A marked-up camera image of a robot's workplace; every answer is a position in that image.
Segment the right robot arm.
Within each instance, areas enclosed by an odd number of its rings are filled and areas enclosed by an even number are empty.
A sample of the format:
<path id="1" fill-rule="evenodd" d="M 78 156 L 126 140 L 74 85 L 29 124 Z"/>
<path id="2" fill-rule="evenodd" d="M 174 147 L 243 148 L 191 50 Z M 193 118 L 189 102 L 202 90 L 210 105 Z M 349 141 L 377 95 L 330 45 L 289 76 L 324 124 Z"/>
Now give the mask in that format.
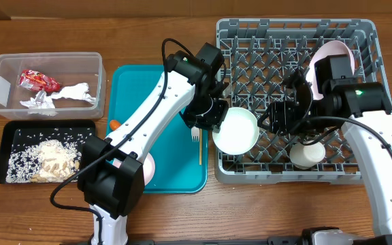
<path id="1" fill-rule="evenodd" d="M 359 166 L 372 207 L 373 238 L 355 244 L 392 244 L 392 104 L 378 82 L 358 82 L 346 54 L 329 55 L 314 64 L 315 99 L 301 71 L 284 80 L 296 100 L 273 102 L 257 121 L 277 135 L 314 135 L 321 141 L 339 129 Z"/>

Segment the red snack wrapper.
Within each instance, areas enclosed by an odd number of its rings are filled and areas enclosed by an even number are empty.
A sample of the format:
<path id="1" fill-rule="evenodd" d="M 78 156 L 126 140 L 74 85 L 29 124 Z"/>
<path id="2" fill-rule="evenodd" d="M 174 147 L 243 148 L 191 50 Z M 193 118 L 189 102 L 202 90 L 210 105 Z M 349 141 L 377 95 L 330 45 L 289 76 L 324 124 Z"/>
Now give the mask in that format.
<path id="1" fill-rule="evenodd" d="M 25 88 L 29 91 L 45 91 L 47 93 L 58 92 L 61 89 L 61 84 L 54 78 L 48 77 L 41 72 L 25 69 L 20 74 L 18 81 L 19 87 Z"/>

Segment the pink bowl with food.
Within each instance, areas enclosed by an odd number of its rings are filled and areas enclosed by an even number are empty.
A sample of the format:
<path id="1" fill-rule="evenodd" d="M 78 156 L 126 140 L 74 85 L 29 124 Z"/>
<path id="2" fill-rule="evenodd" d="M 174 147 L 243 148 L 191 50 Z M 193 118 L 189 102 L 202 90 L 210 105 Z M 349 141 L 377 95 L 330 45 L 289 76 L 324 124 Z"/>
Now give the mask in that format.
<path id="1" fill-rule="evenodd" d="M 112 165 L 117 168 L 119 168 L 122 164 L 123 162 L 118 159 L 113 159 L 112 161 Z M 154 172 L 155 172 L 155 162 L 150 153 L 147 154 L 143 162 L 143 171 L 144 171 L 144 184 L 147 185 L 153 179 Z"/>

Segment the white cup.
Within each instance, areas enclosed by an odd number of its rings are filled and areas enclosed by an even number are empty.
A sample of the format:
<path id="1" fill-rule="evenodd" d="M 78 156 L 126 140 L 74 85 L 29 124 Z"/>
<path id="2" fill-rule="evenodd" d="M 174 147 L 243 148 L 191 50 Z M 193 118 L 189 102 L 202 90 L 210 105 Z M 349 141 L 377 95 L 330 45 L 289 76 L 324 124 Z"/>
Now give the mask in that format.
<path id="1" fill-rule="evenodd" d="M 325 155 L 325 147 L 320 142 L 309 146 L 296 143 L 290 149 L 289 158 L 294 166 L 300 169 L 309 169 L 320 163 Z"/>

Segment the large white plate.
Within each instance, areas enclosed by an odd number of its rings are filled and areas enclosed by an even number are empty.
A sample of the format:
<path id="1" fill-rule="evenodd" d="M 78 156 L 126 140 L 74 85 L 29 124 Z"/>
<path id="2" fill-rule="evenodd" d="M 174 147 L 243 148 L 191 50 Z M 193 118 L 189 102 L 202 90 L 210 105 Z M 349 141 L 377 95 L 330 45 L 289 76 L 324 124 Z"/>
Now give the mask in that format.
<path id="1" fill-rule="evenodd" d="M 316 81 L 316 74 L 314 70 L 314 65 L 317 61 L 329 56 L 329 55 L 341 55 L 347 54 L 350 61 L 350 74 L 353 75 L 355 71 L 355 61 L 352 51 L 349 47 L 341 41 L 330 41 L 322 45 L 314 54 L 310 61 L 309 70 L 306 74 L 306 80 L 311 83 L 311 90 L 313 94 L 313 100 L 320 100 L 323 95 L 318 92 L 318 86 Z"/>

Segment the white tissue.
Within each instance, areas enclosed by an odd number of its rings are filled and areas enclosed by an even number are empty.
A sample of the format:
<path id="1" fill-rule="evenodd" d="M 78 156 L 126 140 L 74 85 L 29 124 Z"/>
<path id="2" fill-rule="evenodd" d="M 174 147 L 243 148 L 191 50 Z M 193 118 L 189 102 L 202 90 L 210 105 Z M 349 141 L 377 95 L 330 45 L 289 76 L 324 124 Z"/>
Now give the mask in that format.
<path id="1" fill-rule="evenodd" d="M 29 109 L 29 114 L 40 114 L 44 116 L 56 116 L 55 106 L 52 98 L 45 91 L 39 91 L 34 98 L 21 101 L 20 104 Z"/>
<path id="2" fill-rule="evenodd" d="M 88 92 L 89 85 L 83 82 L 74 86 L 64 86 L 59 92 L 53 92 L 50 97 L 52 99 L 74 99 L 95 104 L 96 98 L 92 97 Z"/>

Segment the small white plate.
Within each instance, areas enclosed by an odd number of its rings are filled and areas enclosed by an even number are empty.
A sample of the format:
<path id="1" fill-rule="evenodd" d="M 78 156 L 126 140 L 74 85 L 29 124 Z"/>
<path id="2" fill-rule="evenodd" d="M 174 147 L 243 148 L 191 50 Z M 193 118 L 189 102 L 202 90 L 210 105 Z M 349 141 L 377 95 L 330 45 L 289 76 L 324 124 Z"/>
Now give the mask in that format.
<path id="1" fill-rule="evenodd" d="M 212 132 L 216 147 L 230 155 L 248 152 L 259 137 L 255 115 L 239 107 L 229 108 L 218 133 Z"/>

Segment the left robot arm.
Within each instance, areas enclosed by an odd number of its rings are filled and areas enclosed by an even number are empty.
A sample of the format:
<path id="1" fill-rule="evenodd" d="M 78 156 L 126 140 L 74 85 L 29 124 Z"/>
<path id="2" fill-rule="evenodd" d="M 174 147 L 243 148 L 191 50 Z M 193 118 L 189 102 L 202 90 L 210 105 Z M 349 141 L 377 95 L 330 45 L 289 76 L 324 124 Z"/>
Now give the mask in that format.
<path id="1" fill-rule="evenodd" d="M 82 151 L 78 188 L 94 217 L 90 244 L 126 244 L 127 215 L 142 196 L 144 161 L 159 136 L 180 115 L 189 128 L 219 132 L 228 105 L 216 79 L 225 59 L 206 43 L 196 55 L 186 48 L 163 55 L 163 73 L 138 109 L 105 139 L 91 137 Z"/>

